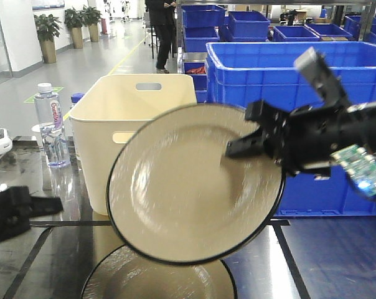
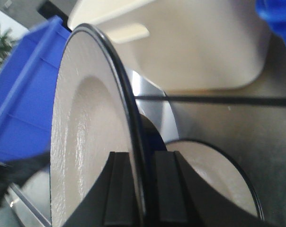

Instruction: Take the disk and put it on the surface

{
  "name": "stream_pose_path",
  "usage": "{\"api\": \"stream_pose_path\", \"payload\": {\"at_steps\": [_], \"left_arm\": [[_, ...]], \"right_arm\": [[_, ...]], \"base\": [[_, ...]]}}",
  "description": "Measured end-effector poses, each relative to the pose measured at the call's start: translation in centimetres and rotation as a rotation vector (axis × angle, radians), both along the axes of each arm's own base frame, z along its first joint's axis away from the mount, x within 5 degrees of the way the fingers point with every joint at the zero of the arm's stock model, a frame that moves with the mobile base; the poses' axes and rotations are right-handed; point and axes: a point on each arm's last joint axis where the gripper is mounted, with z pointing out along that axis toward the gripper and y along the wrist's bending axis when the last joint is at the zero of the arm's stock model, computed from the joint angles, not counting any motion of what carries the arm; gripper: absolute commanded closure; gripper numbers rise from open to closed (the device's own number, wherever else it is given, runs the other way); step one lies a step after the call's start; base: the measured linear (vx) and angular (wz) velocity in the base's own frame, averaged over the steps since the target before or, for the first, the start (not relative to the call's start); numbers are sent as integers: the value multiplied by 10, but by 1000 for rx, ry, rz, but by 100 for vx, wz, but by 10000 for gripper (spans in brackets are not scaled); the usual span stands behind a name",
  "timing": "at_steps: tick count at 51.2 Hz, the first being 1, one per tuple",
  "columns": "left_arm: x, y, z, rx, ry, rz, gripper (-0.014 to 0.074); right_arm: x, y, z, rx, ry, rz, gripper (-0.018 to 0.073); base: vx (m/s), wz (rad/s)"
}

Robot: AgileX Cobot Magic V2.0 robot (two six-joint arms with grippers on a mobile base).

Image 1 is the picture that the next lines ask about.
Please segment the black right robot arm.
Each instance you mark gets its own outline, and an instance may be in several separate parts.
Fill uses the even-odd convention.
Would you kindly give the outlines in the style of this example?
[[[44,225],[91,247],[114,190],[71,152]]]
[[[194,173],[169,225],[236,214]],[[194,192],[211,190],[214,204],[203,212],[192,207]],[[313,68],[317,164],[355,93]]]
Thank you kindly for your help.
[[[376,102],[344,107],[304,106],[287,112],[263,100],[249,104],[245,120],[258,124],[249,135],[229,141],[232,159],[267,155],[284,173],[330,176],[331,154],[359,145],[376,157]]]

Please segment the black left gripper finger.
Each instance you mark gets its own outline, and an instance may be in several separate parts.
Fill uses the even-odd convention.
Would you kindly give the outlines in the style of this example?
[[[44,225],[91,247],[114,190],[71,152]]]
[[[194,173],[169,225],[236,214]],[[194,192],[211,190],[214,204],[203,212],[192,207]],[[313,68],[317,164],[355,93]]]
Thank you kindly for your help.
[[[63,211],[61,198],[59,197],[31,197],[30,218],[55,215]]]

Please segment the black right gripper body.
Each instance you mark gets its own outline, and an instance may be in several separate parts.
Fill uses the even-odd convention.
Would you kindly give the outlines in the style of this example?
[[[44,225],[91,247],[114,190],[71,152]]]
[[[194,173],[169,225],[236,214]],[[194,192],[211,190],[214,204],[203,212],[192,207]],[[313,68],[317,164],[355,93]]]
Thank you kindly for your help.
[[[259,128],[249,136],[249,152],[264,153],[283,171],[331,176],[331,154],[359,143],[359,121],[342,105],[287,112],[263,100],[249,104],[247,121]]]

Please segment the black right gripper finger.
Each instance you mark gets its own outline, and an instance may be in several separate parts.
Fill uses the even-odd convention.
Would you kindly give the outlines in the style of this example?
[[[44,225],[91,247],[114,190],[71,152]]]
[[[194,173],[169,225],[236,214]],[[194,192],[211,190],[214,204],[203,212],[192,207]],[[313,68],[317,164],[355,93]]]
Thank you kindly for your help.
[[[226,146],[225,156],[228,158],[250,158],[259,156],[265,153],[263,142],[263,128],[258,128],[246,136],[229,141]]]

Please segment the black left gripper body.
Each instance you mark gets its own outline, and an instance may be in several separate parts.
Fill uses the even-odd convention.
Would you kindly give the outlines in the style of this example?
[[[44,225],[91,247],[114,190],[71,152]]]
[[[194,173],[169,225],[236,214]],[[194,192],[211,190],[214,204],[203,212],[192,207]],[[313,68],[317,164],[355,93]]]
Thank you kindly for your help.
[[[30,227],[31,197],[27,186],[0,192],[0,242],[27,232]]]

